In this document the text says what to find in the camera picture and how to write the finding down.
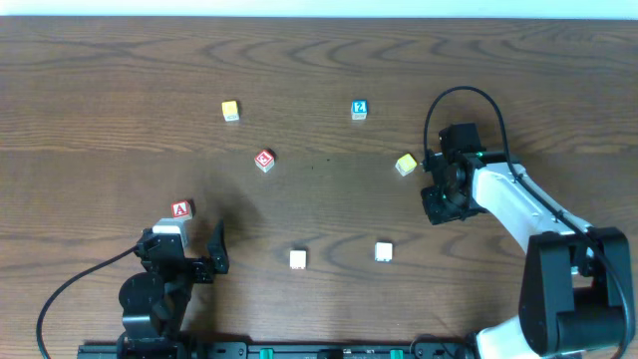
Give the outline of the red letter A block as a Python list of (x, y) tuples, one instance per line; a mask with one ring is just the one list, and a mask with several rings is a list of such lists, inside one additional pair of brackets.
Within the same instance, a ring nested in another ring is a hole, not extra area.
[(193, 218), (191, 204), (188, 200), (174, 202), (170, 209), (171, 215), (175, 219), (190, 220)]

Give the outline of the blue number 2 block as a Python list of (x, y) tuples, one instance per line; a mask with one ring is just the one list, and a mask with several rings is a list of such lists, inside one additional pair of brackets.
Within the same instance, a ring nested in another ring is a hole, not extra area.
[(351, 105), (351, 119), (353, 121), (366, 120), (368, 116), (368, 103), (366, 100), (355, 100)]

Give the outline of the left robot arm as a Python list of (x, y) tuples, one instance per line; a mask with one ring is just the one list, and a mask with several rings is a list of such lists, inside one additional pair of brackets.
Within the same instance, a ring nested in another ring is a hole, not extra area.
[(207, 256), (188, 258), (184, 254), (188, 236), (185, 222), (163, 218), (142, 231), (133, 253), (145, 269), (121, 287), (124, 338), (119, 341), (119, 358), (207, 358), (209, 344), (181, 331), (192, 289), (211, 284), (217, 274), (229, 270), (224, 243), (224, 222), (215, 226), (206, 244)]

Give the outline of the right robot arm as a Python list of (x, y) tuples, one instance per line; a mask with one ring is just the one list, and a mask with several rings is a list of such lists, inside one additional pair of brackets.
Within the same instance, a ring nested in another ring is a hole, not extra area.
[(557, 358), (614, 348), (635, 335), (629, 242), (596, 227), (543, 191), (506, 153), (427, 152), (434, 183), (422, 191), (433, 224), (493, 215), (523, 249), (517, 313), (477, 332), (458, 358)]

